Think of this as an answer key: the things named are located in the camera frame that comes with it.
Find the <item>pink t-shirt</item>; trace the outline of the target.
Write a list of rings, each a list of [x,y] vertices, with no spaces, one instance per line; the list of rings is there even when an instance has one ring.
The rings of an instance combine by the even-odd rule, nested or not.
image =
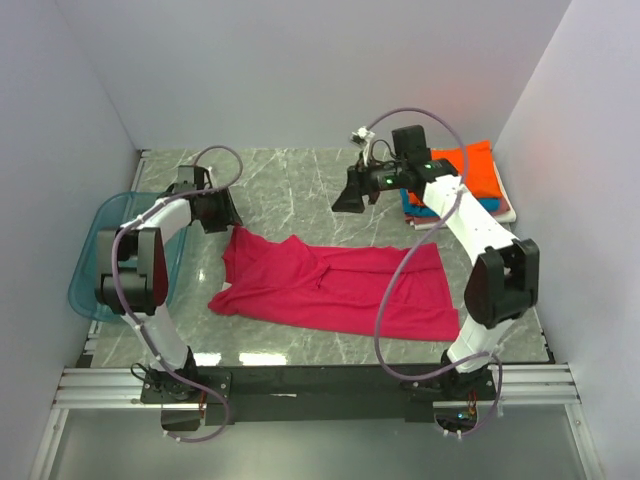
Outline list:
[[[295,235],[276,243],[237,227],[222,256],[227,287],[208,307],[218,315],[371,336],[384,292],[406,253],[394,247],[313,246]],[[381,334],[451,342],[459,330],[438,248],[423,245],[394,287]]]

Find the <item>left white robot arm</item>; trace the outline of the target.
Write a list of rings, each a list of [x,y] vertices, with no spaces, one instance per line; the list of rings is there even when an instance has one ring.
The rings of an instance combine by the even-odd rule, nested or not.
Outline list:
[[[243,224],[229,189],[216,187],[209,169],[186,165],[149,209],[96,236],[96,299],[144,346],[144,385],[178,402],[193,399],[203,381],[168,311],[165,246],[195,222],[206,234]]]

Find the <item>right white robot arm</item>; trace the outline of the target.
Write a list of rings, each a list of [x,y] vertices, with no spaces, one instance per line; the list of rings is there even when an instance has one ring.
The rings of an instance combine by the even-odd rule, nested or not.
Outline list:
[[[352,133],[351,141],[360,153],[347,170],[347,183],[333,211],[361,213],[365,199],[384,191],[412,191],[437,214],[436,225],[449,229],[472,263],[464,291],[467,316],[445,351],[442,366],[409,375],[382,356],[377,359],[383,371],[397,380],[420,383],[439,378],[442,393],[460,399],[473,388],[475,375],[499,361],[495,350],[506,331],[536,305],[540,251],[533,240],[520,240],[501,226],[468,189],[470,160],[465,146],[459,148],[463,169],[457,170],[445,159],[434,159],[423,129],[410,126],[395,132],[394,159],[375,162],[371,158],[374,137],[369,126]]]

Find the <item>folded mauve t-shirt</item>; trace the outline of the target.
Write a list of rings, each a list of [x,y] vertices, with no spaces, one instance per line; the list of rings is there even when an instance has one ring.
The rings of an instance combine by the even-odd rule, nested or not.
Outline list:
[[[506,198],[502,198],[499,201],[499,208],[491,212],[490,215],[501,224],[513,223],[517,219],[515,209]],[[425,230],[427,227],[433,226],[438,220],[439,218],[437,216],[417,217],[409,214],[405,215],[405,222],[413,226],[416,230]]]

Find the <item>folded white t-shirt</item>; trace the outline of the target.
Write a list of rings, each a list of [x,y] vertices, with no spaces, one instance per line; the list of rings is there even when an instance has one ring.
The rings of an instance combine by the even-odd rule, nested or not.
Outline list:
[[[501,189],[502,199],[500,201],[500,206],[497,211],[492,212],[491,215],[496,219],[496,221],[500,224],[511,224],[514,223],[517,219],[517,214],[514,207],[511,204],[509,196],[506,192],[506,189],[503,185],[499,170],[497,166],[494,166],[494,173],[496,175],[498,184]],[[439,220],[438,217],[415,217],[410,215],[405,215],[405,222],[413,227],[415,230],[426,230],[429,227],[432,227]]]

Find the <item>folded orange t-shirt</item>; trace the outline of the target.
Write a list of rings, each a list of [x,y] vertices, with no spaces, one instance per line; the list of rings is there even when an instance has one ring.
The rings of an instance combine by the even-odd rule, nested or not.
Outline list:
[[[478,199],[479,203],[490,213],[499,209],[503,198],[501,187],[495,173],[494,160],[489,140],[483,140],[470,144],[466,147],[469,157],[469,171],[465,184],[471,193]],[[462,173],[464,163],[463,154],[460,148],[435,149],[432,150],[432,158],[446,159]],[[424,208],[424,204],[419,198],[410,192],[401,192],[403,201],[406,199],[409,205]]]

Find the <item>folded blue t-shirt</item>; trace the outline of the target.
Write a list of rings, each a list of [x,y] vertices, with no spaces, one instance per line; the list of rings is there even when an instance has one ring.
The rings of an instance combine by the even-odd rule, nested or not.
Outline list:
[[[437,214],[425,207],[417,197],[406,189],[400,190],[402,208],[405,215],[418,218],[435,218]],[[496,212],[501,205],[501,198],[478,198],[479,203],[489,213]]]

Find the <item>teal transparent plastic bin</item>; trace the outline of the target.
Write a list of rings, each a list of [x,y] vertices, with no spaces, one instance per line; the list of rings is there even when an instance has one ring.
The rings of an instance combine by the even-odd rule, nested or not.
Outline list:
[[[186,227],[192,220],[187,199],[160,193],[125,192],[98,209],[80,253],[68,301],[79,315],[98,322],[119,322],[125,314],[113,282],[112,243],[121,239],[117,267],[123,293],[137,316],[169,306],[183,256]]]

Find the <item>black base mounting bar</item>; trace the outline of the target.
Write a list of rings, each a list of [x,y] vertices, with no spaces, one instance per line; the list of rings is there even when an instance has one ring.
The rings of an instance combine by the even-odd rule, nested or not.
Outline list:
[[[492,401],[488,369],[402,381],[377,365],[200,367],[199,382],[229,402],[234,422],[402,419],[432,423],[438,402]]]

